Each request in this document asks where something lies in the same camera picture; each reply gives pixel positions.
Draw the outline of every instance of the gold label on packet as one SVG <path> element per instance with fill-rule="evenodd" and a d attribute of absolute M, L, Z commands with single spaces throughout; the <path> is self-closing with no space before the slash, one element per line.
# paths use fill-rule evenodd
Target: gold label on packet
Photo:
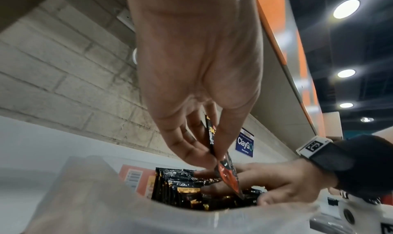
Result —
<path fill-rule="evenodd" d="M 178 187 L 177 191 L 179 193 L 199 193 L 201 191 L 201 189 L 200 188 Z"/>

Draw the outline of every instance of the stack of black sachets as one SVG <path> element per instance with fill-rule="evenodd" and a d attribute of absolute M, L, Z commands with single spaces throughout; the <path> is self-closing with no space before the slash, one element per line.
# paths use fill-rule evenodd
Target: stack of black sachets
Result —
<path fill-rule="evenodd" d="M 259 190 L 245 190 L 244 200 L 236 195 L 213 197 L 201 194 L 201 187 L 217 183 L 219 179 L 199 179 L 193 170 L 156 168 L 152 198 L 174 207 L 216 211 L 256 205 Z"/>

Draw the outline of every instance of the blue sign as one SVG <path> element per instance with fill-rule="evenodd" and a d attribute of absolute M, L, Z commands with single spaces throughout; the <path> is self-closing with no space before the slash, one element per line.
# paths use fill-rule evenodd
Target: blue sign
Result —
<path fill-rule="evenodd" d="M 253 157 L 254 135 L 242 128 L 238 138 L 236 139 L 236 150 Z"/>

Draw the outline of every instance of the white tag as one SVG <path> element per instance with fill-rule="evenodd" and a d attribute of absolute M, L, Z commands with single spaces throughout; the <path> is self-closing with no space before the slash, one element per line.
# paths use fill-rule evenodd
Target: white tag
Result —
<path fill-rule="evenodd" d="M 317 153 L 319 150 L 321 150 L 323 147 L 325 147 L 328 143 L 331 142 L 333 141 L 328 138 L 315 136 L 310 141 L 308 141 L 306 145 L 298 148 L 296 152 L 301 156 L 310 158 L 313 154 Z"/>

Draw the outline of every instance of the barcode sticker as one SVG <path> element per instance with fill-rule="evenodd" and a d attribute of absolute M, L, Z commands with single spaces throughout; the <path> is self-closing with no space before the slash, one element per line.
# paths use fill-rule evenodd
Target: barcode sticker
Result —
<path fill-rule="evenodd" d="M 142 171 L 133 170 L 133 169 L 128 170 L 125 183 L 127 186 L 131 188 L 133 192 L 135 192 L 136 189 L 138 188 L 138 184 L 141 176 L 142 176 Z"/>

